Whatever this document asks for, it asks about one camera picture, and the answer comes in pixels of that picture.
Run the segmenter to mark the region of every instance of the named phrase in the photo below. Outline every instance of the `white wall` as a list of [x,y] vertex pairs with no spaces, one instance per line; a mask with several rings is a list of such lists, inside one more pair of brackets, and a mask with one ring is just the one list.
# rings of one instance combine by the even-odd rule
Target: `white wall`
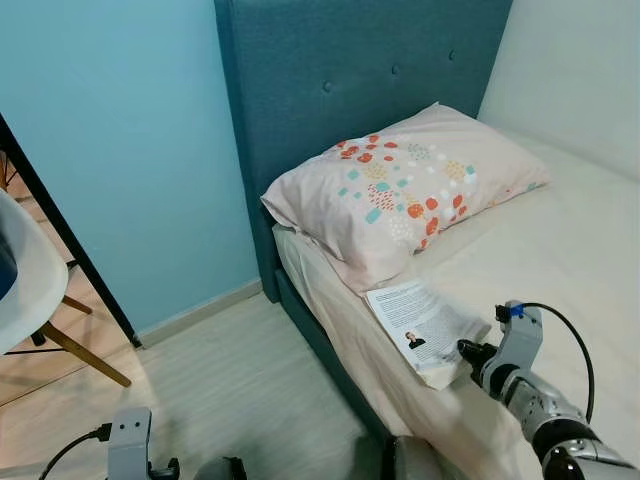
[[640,178],[639,0],[515,0],[480,110]]

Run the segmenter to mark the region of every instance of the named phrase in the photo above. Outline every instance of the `wooden chair leg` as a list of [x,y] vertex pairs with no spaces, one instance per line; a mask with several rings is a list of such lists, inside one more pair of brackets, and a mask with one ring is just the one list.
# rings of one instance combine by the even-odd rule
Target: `wooden chair leg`
[[64,303],[65,305],[69,305],[70,307],[75,308],[76,310],[80,310],[81,312],[84,312],[87,315],[91,315],[91,313],[93,312],[93,310],[87,307],[84,303],[80,303],[79,301],[74,300],[71,297],[67,297],[66,295],[62,298],[62,303]]
[[40,331],[44,334],[45,337],[60,345],[67,352],[75,355],[80,360],[91,365],[96,370],[104,373],[107,377],[119,383],[123,387],[128,387],[129,385],[131,385],[131,380],[122,375],[107,362],[97,357],[85,347],[80,345],[78,342],[58,330],[51,324],[51,322],[47,322],[42,327],[40,327]]

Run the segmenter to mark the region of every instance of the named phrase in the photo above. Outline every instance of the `photo of person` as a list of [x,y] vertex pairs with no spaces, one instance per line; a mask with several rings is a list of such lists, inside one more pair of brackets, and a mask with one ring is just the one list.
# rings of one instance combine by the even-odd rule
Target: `photo of person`
[[419,347],[424,343],[424,340],[422,338],[416,338],[415,334],[412,332],[407,332],[404,334],[404,336],[407,337],[407,340],[409,340],[409,348],[411,350]]

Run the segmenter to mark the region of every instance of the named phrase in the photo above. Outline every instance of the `door frame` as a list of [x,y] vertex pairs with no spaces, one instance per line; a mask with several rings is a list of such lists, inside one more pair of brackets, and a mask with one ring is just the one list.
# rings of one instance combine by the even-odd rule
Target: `door frame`
[[38,202],[40,208],[42,208],[42,211],[51,222],[51,225],[53,225],[53,228],[56,229],[58,235],[60,235],[60,238],[73,255],[73,258],[78,262],[78,265],[82,268],[82,271],[89,279],[89,282],[91,282],[91,285],[93,285],[93,288],[98,292],[98,295],[106,305],[107,309],[111,312],[111,315],[113,315],[113,318],[115,318],[116,322],[129,339],[129,342],[131,342],[134,347],[140,347],[142,343],[138,339],[129,319],[122,311],[122,308],[120,308],[120,305],[118,305],[118,302],[111,294],[109,287],[107,287],[104,280],[102,280],[98,270],[96,270],[93,262],[85,252],[84,248],[82,248],[82,245],[62,216],[62,213],[51,198],[51,195],[49,195],[47,188],[31,166],[31,163],[22,151],[20,144],[13,136],[13,132],[11,132],[11,129],[9,128],[9,125],[7,125],[2,113],[0,113],[0,145],[2,145],[2,149],[6,152],[9,159],[11,159],[11,163],[16,170],[18,170],[18,173],[33,195],[33,198]]

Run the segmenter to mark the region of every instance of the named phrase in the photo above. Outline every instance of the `baseboard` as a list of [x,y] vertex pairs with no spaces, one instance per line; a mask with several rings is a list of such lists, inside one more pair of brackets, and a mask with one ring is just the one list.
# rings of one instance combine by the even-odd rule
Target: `baseboard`
[[186,312],[179,313],[168,320],[138,334],[143,348],[149,348],[176,333],[179,333],[196,323],[216,313],[235,305],[242,300],[252,297],[262,291],[262,282],[254,280],[247,285],[230,293],[214,298],[204,305],[200,305]]

